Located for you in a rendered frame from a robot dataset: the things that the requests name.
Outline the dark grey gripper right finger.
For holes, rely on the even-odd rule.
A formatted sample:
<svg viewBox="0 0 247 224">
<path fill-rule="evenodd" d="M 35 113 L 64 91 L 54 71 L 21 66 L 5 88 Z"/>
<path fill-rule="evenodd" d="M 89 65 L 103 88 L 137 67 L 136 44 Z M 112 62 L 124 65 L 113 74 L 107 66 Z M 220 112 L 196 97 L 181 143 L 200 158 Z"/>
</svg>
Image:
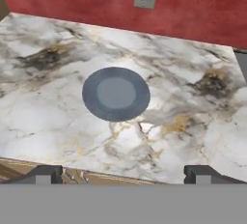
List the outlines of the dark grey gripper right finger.
<svg viewBox="0 0 247 224">
<path fill-rule="evenodd" d="M 244 181 L 221 175 L 208 165 L 186 165 L 183 173 L 185 184 L 244 184 Z"/>
</svg>

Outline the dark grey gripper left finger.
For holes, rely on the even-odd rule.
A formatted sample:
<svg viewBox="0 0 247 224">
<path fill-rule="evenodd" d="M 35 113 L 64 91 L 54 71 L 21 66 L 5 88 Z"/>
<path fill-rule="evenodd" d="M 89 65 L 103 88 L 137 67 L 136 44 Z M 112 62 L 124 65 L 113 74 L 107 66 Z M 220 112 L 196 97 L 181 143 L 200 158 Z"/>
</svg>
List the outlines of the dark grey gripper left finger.
<svg viewBox="0 0 247 224">
<path fill-rule="evenodd" d="M 58 184 L 62 182 L 63 167 L 60 165 L 39 165 L 14 183 Z"/>
</svg>

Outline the blue-grey round plate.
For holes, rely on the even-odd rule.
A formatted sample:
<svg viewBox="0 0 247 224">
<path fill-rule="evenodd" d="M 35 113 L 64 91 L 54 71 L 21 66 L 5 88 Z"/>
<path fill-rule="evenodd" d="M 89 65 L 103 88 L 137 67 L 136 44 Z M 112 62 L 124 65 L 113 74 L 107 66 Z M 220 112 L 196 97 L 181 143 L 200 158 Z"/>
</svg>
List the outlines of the blue-grey round plate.
<svg viewBox="0 0 247 224">
<path fill-rule="evenodd" d="M 150 103 L 151 93 L 137 72 L 110 67 L 93 72 L 85 80 L 82 99 L 96 117 L 122 122 L 140 116 Z"/>
</svg>

